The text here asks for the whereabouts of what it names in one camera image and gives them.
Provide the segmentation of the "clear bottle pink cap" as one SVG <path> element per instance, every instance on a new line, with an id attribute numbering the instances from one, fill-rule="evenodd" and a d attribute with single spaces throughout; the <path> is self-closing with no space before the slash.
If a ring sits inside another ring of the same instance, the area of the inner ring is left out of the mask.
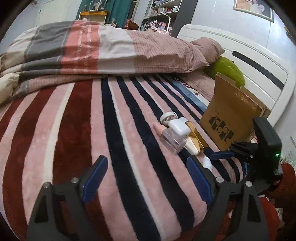
<path id="1" fill-rule="evenodd" d="M 171 153 L 176 155 L 184 148 L 186 140 L 171 128 L 167 128 L 159 123 L 154 123 L 152 126 L 159 136 L 159 140 Z"/>

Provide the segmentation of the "white tube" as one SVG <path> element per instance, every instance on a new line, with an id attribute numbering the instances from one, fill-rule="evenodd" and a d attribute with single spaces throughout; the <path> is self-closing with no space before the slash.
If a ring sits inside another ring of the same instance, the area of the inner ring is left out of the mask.
<path id="1" fill-rule="evenodd" d="M 197 156 L 199 154 L 199 151 L 193 141 L 190 137 L 185 137 L 186 143 L 184 145 L 185 150 L 191 155 L 191 156 Z"/>

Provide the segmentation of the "brown cardboard box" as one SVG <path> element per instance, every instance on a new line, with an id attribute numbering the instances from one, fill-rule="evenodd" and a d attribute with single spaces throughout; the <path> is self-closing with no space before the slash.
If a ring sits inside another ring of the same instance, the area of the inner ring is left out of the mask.
<path id="1" fill-rule="evenodd" d="M 271 110 L 245 87 L 221 73 L 215 75 L 214 95 L 202 115 L 200 125 L 219 150 L 233 142 L 251 142 L 255 136 L 253 119 L 267 118 Z"/>

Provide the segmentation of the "white earbuds case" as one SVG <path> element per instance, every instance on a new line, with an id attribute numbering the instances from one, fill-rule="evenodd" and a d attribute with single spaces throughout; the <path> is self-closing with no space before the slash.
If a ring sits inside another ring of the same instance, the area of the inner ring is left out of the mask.
<path id="1" fill-rule="evenodd" d="M 168 127 L 171 128 L 176 134 L 186 138 L 191 133 L 191 130 L 186 125 L 186 122 L 188 122 L 188 120 L 184 117 L 173 119 L 168 122 Z"/>

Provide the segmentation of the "striped plush blanket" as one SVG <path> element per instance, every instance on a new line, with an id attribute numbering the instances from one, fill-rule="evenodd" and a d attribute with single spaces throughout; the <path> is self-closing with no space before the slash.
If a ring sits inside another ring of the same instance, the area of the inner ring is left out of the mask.
<path id="1" fill-rule="evenodd" d="M 153 124 L 174 111 L 201 130 L 209 104 L 197 87 L 169 76 L 109 77 L 43 88 L 1 106 L 1 214 L 25 240 L 45 182 L 79 177 L 104 155 L 108 170 L 90 219 L 104 240 L 186 239 L 207 205 Z"/>

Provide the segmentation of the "white headboard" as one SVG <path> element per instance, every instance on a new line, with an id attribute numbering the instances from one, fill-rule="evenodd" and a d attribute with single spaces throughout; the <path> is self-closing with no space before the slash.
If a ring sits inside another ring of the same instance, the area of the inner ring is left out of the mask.
<path id="1" fill-rule="evenodd" d="M 234 61 L 243 73 L 245 88 L 271 110 L 267 119 L 275 126 L 294 92 L 295 72 L 292 68 L 256 42 L 225 30 L 187 24 L 177 35 L 188 42 L 201 37 L 213 39 L 222 46 L 223 56 Z"/>

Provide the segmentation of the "green plush toy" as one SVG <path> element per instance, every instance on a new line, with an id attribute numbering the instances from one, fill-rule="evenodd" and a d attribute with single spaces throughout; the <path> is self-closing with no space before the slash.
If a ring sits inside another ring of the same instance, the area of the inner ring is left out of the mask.
<path id="1" fill-rule="evenodd" d="M 220 56 L 215 62 L 204 68 L 203 71 L 212 79 L 215 79 L 217 73 L 232 79 L 237 88 L 245 85 L 245 78 L 240 69 L 230 59 Z"/>

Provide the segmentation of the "pink striped pillow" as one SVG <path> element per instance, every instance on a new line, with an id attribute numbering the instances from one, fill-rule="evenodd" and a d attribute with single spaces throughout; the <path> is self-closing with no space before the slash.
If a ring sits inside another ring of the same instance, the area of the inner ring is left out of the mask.
<path id="1" fill-rule="evenodd" d="M 195 45 L 201 51 L 209 65 L 214 63 L 222 54 L 225 53 L 222 46 L 211 38 L 201 37 L 191 41 L 191 44 Z"/>

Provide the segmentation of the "cream quilt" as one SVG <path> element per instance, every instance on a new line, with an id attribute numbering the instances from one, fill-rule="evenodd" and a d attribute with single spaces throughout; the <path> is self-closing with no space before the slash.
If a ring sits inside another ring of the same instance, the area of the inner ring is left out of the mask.
<path id="1" fill-rule="evenodd" d="M 3 104 L 20 87 L 20 73 L 5 74 L 0 79 L 0 103 Z"/>

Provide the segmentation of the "dark bookshelf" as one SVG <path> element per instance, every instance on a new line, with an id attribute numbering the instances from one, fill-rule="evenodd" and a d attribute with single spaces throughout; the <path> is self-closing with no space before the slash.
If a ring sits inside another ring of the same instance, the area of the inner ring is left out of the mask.
<path id="1" fill-rule="evenodd" d="M 154 22 L 155 27 L 161 27 L 172 37 L 177 37 L 181 28 L 191 23 L 197 2 L 198 0 L 150 1 L 140 30 L 146 31 Z"/>

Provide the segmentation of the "framed photo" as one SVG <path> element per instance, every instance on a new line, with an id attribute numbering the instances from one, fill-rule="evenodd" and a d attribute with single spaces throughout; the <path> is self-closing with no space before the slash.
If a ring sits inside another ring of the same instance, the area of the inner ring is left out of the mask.
<path id="1" fill-rule="evenodd" d="M 262 0 L 235 0 L 233 9 L 273 22 L 273 10 Z"/>

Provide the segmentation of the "folded striped duvet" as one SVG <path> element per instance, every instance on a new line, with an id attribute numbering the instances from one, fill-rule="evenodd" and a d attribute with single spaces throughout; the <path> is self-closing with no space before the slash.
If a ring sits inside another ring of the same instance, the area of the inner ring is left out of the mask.
<path id="1" fill-rule="evenodd" d="M 1 54 L 1 77 L 20 73 L 21 87 L 41 76 L 68 75 L 73 80 L 82 75 L 189 73 L 208 65 L 195 45 L 178 38 L 65 21 L 31 28 L 15 38 Z"/>

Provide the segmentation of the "teal curtain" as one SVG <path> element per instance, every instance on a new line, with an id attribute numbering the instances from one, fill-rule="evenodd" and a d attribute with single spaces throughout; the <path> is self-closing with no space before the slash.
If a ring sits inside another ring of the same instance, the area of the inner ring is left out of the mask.
<path id="1" fill-rule="evenodd" d="M 103 10 L 107 11 L 106 23 L 111 23 L 111 20 L 114 19 L 118 28 L 124 28 L 132 0 L 82 0 L 75 20 L 79 19 L 79 14 L 83 11 L 85 6 L 87 6 L 88 10 L 92 10 L 93 4 L 99 2 L 103 3 Z"/>

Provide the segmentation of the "yellow shelf unit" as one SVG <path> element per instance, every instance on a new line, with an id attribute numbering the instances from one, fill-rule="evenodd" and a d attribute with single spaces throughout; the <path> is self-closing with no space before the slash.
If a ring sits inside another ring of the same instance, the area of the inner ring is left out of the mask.
<path id="1" fill-rule="evenodd" d="M 104 25 L 106 17 L 107 12 L 105 11 L 89 11 L 79 13 L 78 20 L 87 19 L 88 21 L 99 22 Z"/>

